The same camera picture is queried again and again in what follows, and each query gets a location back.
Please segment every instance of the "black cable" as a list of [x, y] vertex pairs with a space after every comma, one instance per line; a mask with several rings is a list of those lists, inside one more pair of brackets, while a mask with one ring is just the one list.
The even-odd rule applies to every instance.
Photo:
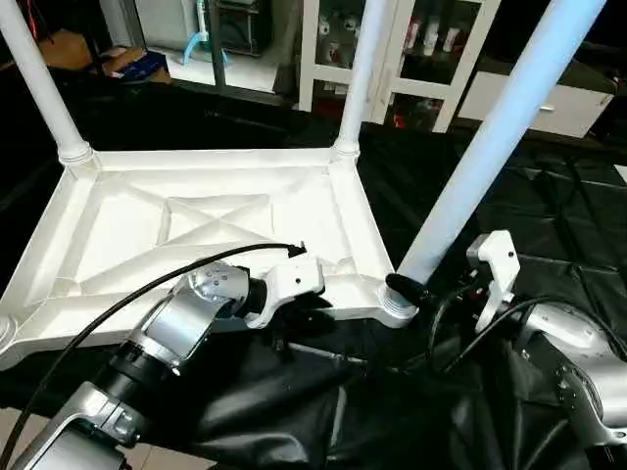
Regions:
[[503, 323], [507, 318], [511, 317], [515, 313], [523, 311], [526, 308], [531, 306], [536, 306], [537, 304], [562, 304], [566, 306], [573, 306], [577, 310], [580, 310], [584, 315], [589, 316], [593, 321], [597, 322], [599, 326], [603, 329], [609, 339], [614, 343], [614, 346], [620, 351], [623, 356], [623, 360], [627, 358], [627, 347], [621, 338], [614, 333], [611, 328], [607, 325], [607, 323], [602, 320], [597, 314], [582, 308], [578, 305], [574, 305], [572, 301], [559, 297], [559, 296], [542, 296], [536, 299], [531, 299], [529, 301], [521, 302], [520, 304], [514, 305], [508, 308], [503, 314], [493, 321], [485, 330], [483, 330], [477, 337], [470, 342], [470, 344], [457, 356], [455, 356], [443, 369], [444, 373], [449, 373], [453, 370], [462, 360], [464, 360], [470, 353], [472, 353], [477, 345], [481, 343], [495, 328], [497, 328], [501, 323]]
[[476, 281], [471, 282], [470, 284], [466, 284], [465, 286], [461, 286], [460, 288], [452, 291], [447, 297], [445, 297], [439, 304], [438, 308], [433, 315], [433, 319], [429, 325], [429, 337], [427, 339], [427, 351], [425, 355], [425, 360], [427, 365], [432, 371], [436, 371], [435, 367], [435, 339], [438, 334], [438, 330], [440, 329], [440, 323], [442, 323], [442, 319], [444, 315], [449, 310], [451, 303], [460, 295], [472, 289], [474, 286], [478, 285]]
[[240, 255], [242, 253], [252, 252], [255, 250], [268, 250], [268, 249], [287, 250], [290, 258], [305, 252], [305, 248], [303, 247], [297, 247], [297, 246], [289, 245], [285, 243], [259, 243], [256, 245], [249, 245], [246, 247], [235, 248], [233, 250], [227, 250], [226, 252], [222, 252], [222, 253], [219, 253], [217, 255], [213, 255], [210, 257], [200, 258], [185, 266], [175, 269], [174, 271], [171, 271], [168, 274], [165, 274], [161, 276], [160, 278], [155, 279], [154, 281], [149, 282], [148, 284], [146, 284], [143, 287], [140, 287], [134, 292], [131, 292], [122, 300], [116, 302], [113, 306], [109, 307], [104, 313], [98, 316], [91, 323], [89, 323], [89, 325], [87, 325], [80, 333], [74, 336], [72, 340], [68, 343], [68, 345], [63, 349], [61, 354], [59, 354], [57, 359], [53, 362], [52, 366], [48, 369], [48, 372], [46, 372], [46, 375], [43, 377], [43, 379], [41, 379], [41, 382], [39, 382], [39, 385], [35, 389], [34, 393], [30, 396], [28, 403], [22, 410], [22, 413], [20, 413], [20, 417], [18, 417], [18, 420], [16, 421], [16, 424], [14, 425], [13, 430], [11, 431], [11, 435], [9, 436], [9, 439], [7, 439], [7, 443], [4, 449], [2, 450], [2, 455], [0, 456], [0, 470], [7, 470], [7, 467], [9, 466], [9, 461], [11, 460], [11, 455], [13, 454], [15, 446], [18, 443], [18, 439], [20, 438], [20, 435], [22, 434], [22, 431], [24, 430], [24, 425], [26, 424], [26, 421], [28, 420], [28, 418], [30, 417], [30, 414], [32, 413], [34, 409], [37, 399], [46, 389], [46, 387], [48, 386], [48, 384], [54, 377], [61, 363], [96, 328], [98, 328], [101, 324], [103, 324], [105, 321], [111, 318], [117, 311], [121, 310], [122, 308], [130, 304], [131, 302], [137, 300], [138, 298], [140, 298], [147, 292], [153, 290], [160, 284], [170, 281], [170, 279], [173, 279], [175, 277], [180, 276], [181, 274], [185, 274], [187, 272], [193, 271], [194, 269], [197, 269], [206, 264], [210, 264], [212, 262], [218, 261], [220, 259], [232, 257], [234, 255]]

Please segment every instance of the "white frame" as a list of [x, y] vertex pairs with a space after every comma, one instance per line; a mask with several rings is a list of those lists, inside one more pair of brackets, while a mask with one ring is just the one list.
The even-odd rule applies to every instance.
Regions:
[[[80, 328], [80, 317], [82, 324], [91, 321], [128, 290], [138, 287], [140, 280], [133, 280], [134, 275], [149, 275], [146, 268], [150, 265], [143, 262], [145, 257], [142, 253], [151, 252], [140, 247], [141, 253], [137, 253], [137, 244], [131, 243], [121, 231], [118, 232], [119, 227], [129, 224], [137, 212], [128, 212], [132, 207], [124, 202], [109, 207], [106, 211], [107, 223], [95, 223], [93, 216], [98, 213], [101, 201], [97, 197], [94, 199], [101, 195], [97, 188], [95, 193], [92, 192], [95, 184], [114, 182], [117, 185], [117, 179], [124, 180], [126, 176], [130, 178], [128, 181], [134, 182], [133, 187], [126, 188], [130, 194], [141, 194], [139, 199], [144, 204], [154, 206], [156, 202], [159, 208], [164, 206], [163, 202], [167, 202], [164, 198], [170, 197], [182, 198], [183, 202], [190, 204], [190, 198], [215, 203], [215, 196], [219, 196], [221, 204], [228, 204], [232, 202], [233, 196], [240, 201], [242, 196], [268, 195], [269, 198], [264, 198], [263, 204], [269, 205], [270, 198], [277, 192], [284, 193], [286, 185], [292, 190], [303, 190], [300, 200], [296, 200], [292, 194], [283, 194], [284, 204], [279, 220], [282, 229], [277, 233], [272, 217], [267, 235], [278, 236], [285, 239], [283, 241], [309, 238], [312, 245], [322, 247], [318, 250], [324, 252], [329, 247], [326, 228], [333, 226], [333, 231], [339, 237], [344, 237], [340, 247], [348, 247], [348, 250], [343, 248], [343, 253], [334, 256], [337, 262], [332, 260], [329, 266], [331, 270], [324, 274], [325, 281], [337, 281], [328, 282], [329, 289], [324, 294], [325, 297], [330, 296], [332, 301], [330, 312], [335, 314], [336, 319], [372, 317], [390, 327], [406, 325], [417, 311], [414, 305], [387, 288], [384, 282], [383, 278], [391, 272], [392, 266], [357, 172], [360, 127], [346, 125], [347, 122], [360, 120], [365, 105], [365, 88], [368, 86], [373, 56], [376, 55], [375, 46], [380, 37], [384, 2], [367, 0], [352, 84], [343, 115], [342, 128], [345, 129], [340, 131], [342, 146], [287, 151], [97, 152], [78, 133], [18, 4], [14, 0], [0, 0], [0, 30], [57, 142], [60, 161], [66, 166], [0, 300], [0, 313], [4, 317], [0, 321], [0, 370], [14, 365], [28, 353], [66, 345]], [[604, 3], [605, 0], [552, 0], [514, 67], [505, 90], [479, 127], [414, 239], [399, 267], [400, 274], [427, 283], [532, 123]], [[294, 175], [295, 171], [300, 177], [296, 180], [285, 179], [289, 174]], [[333, 210], [321, 211], [322, 200], [328, 206], [333, 206]], [[197, 213], [192, 208], [181, 208], [180, 201], [176, 204], [183, 213], [191, 215], [194, 212], [194, 219], [207, 219], [206, 214]], [[167, 211], [165, 206], [163, 209], [158, 214], [158, 223], [146, 226], [139, 220], [141, 226], [137, 233], [134, 230], [131, 232], [132, 236], [143, 237], [142, 233], [148, 227], [150, 243], [155, 240], [156, 243], [167, 243], [173, 227], [171, 217], [174, 211], [172, 207]], [[259, 213], [257, 207], [249, 209], [252, 210], [246, 212], [248, 215]], [[311, 218], [311, 214], [316, 211], [320, 216]], [[120, 212], [125, 213], [122, 220], [118, 218]], [[269, 208], [269, 212], [274, 213], [274, 209]], [[248, 231], [251, 227], [246, 222], [241, 228], [247, 232], [246, 236], [240, 236], [242, 230], [238, 228], [235, 230], [238, 235], [229, 241], [244, 243], [243, 238], [251, 233]], [[209, 242], [201, 239], [199, 244], [195, 238], [199, 235], [196, 229], [187, 232], [193, 235], [191, 238], [181, 233], [177, 232], [170, 239], [176, 240], [176, 244], [166, 249], [165, 259], [154, 257], [152, 251], [153, 261], [181, 263], [181, 248], [186, 250], [184, 258], [197, 259], [208, 254], [207, 243], [211, 243], [212, 250], [216, 250], [217, 241], [221, 240], [219, 237]], [[185, 243], [180, 244], [182, 237], [185, 237]], [[96, 256], [86, 260], [84, 249], [89, 240], [95, 240], [95, 251], [91, 253]], [[124, 250], [131, 250], [132, 253], [128, 256], [124, 254], [126, 260], [118, 263], [118, 266], [125, 264], [124, 270], [130, 274], [130, 278], [120, 276], [118, 271], [114, 273], [113, 269], [117, 270], [117, 267], [113, 266], [107, 279], [103, 279], [99, 274], [104, 272], [102, 261], [111, 262], [108, 254], [119, 257]], [[134, 269], [127, 269], [128, 261], [134, 265]], [[242, 261], [244, 265], [252, 264], [248, 255]], [[260, 271], [267, 272], [275, 262], [260, 261]], [[81, 286], [76, 284], [74, 274], [78, 273], [82, 263], [95, 277], [85, 276]], [[162, 266], [152, 264], [152, 267], [163, 272]], [[159, 296], [159, 291], [151, 294]], [[68, 301], [72, 303], [73, 309], [60, 308], [59, 303], [66, 304]], [[135, 318], [139, 319], [145, 312], [141, 303], [153, 301], [149, 295], [127, 308], [131, 308], [138, 315]], [[90, 336], [89, 342], [93, 345], [118, 341], [132, 329], [134, 323], [133, 315], [127, 310], [126, 315], [118, 315], [115, 321], [101, 325]]]

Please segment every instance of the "white cylindrical leg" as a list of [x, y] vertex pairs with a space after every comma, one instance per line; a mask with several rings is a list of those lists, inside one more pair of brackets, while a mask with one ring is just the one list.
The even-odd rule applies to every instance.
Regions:
[[340, 134], [335, 150], [340, 157], [355, 159], [360, 154], [360, 128], [368, 95], [374, 53], [381, 40], [381, 24], [387, 0], [367, 0], [363, 11], [360, 40], [353, 61], [353, 75], [344, 105]]
[[0, 30], [30, 94], [43, 115], [65, 164], [81, 164], [92, 157], [92, 150], [80, 134], [63, 102], [41, 53], [26, 27], [16, 0], [0, 0]]
[[426, 283], [505, 165], [601, 11], [604, 0], [553, 0], [494, 109], [425, 220], [399, 273]]

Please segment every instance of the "white cabinet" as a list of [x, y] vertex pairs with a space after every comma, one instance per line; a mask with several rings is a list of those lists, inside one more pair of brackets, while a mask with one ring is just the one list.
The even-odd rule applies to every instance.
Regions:
[[[385, 0], [364, 119], [446, 132], [501, 0]], [[305, 0], [299, 109], [343, 106], [361, 0]]]
[[[460, 107], [460, 118], [483, 120], [505, 88], [512, 64], [484, 58]], [[583, 138], [612, 100], [615, 84], [599, 72], [572, 62], [529, 128]]]

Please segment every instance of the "glass cabinet door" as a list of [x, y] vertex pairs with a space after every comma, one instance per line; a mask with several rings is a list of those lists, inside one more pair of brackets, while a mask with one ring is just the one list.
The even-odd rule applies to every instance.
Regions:
[[398, 76], [451, 84], [480, 5], [467, 0], [416, 0], [406, 29]]
[[362, 27], [365, 0], [319, 0], [315, 62], [350, 69]]
[[428, 120], [406, 119], [407, 126], [413, 127], [410, 123], [415, 121], [420, 123], [419, 128], [425, 128], [425, 123], [437, 116], [432, 130], [445, 132], [500, 3], [501, 0], [399, 2], [373, 120], [389, 121], [390, 115], [399, 113], [426, 114], [430, 116]]

